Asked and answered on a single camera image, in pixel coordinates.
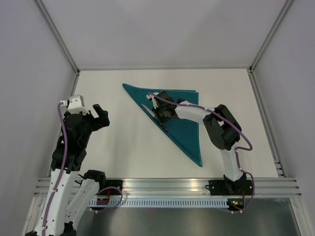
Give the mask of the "knife with black handle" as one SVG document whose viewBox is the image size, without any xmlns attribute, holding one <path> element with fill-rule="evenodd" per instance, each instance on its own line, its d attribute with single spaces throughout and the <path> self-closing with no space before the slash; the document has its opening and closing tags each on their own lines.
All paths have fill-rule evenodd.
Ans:
<svg viewBox="0 0 315 236">
<path fill-rule="evenodd" d="M 166 132 L 168 132 L 168 128 L 158 120 L 158 118 L 156 117 L 155 113 L 154 113 L 152 110 L 150 110 L 147 106 L 145 106 L 144 104 L 142 104 L 142 106 L 143 106 L 143 107 L 145 108 L 145 110 L 155 119 L 155 121 L 157 121 L 158 124 L 159 124 Z"/>
</svg>

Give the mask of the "teal cloth napkin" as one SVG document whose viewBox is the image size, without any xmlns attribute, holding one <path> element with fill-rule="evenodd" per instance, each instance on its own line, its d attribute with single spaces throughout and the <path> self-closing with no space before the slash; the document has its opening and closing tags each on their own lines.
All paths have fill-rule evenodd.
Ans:
<svg viewBox="0 0 315 236">
<path fill-rule="evenodd" d="M 198 123 L 187 119 L 171 119 L 166 123 L 166 127 L 168 128 L 168 132 L 166 132 L 142 106 L 142 104 L 144 104 L 151 110 L 153 108 L 153 103 L 146 98 L 146 95 L 149 92 L 160 93 L 163 90 L 158 88 L 139 88 L 129 84 L 123 84 L 123 88 L 173 144 L 175 144 L 197 166 L 203 166 L 199 145 Z"/>
</svg>

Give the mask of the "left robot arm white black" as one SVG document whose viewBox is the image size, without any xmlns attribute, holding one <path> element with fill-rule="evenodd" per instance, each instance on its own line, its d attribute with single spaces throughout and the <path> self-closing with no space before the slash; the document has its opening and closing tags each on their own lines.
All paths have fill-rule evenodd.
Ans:
<svg viewBox="0 0 315 236">
<path fill-rule="evenodd" d="M 59 113 L 61 134 L 52 155 L 50 185 L 40 219 L 28 236 L 75 236 L 78 223 L 96 194 L 107 190 L 106 175 L 102 171 L 89 170 L 84 176 L 79 191 L 71 201 L 70 194 L 84 158 L 93 132 L 109 126 L 108 112 L 98 104 L 93 105 L 97 113 L 82 104 L 71 101 L 60 102 L 66 106 L 64 114 Z"/>
</svg>

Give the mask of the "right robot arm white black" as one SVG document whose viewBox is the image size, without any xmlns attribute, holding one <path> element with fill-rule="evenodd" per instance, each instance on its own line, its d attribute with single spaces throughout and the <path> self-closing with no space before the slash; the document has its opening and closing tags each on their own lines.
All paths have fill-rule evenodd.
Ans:
<svg viewBox="0 0 315 236">
<path fill-rule="evenodd" d="M 167 129 L 165 124 L 172 119 L 185 119 L 204 125 L 210 141 L 222 155 L 224 187 L 230 194 L 238 193 L 246 179 L 235 154 L 236 144 L 241 137 L 241 127 L 229 109 L 222 104 L 210 110 L 184 99 L 174 101 L 166 91 L 149 92 L 146 97 L 153 104 L 151 113 L 164 129 Z"/>
</svg>

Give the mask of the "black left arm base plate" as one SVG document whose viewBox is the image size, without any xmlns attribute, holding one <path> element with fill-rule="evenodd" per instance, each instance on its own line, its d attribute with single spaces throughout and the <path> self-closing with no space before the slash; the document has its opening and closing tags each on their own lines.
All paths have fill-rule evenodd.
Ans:
<svg viewBox="0 0 315 236">
<path fill-rule="evenodd" d="M 101 183 L 99 187 L 99 196 L 120 196 L 120 190 L 123 189 L 122 179 L 107 179 L 106 182 Z"/>
</svg>

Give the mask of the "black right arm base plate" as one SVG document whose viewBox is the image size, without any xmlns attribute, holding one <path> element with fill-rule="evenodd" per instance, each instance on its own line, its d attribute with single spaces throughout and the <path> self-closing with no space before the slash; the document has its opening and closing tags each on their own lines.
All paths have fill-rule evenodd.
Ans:
<svg viewBox="0 0 315 236">
<path fill-rule="evenodd" d="M 253 184 L 251 180 L 210 180 L 205 189 L 210 191 L 211 196 L 250 196 L 253 193 Z"/>
</svg>

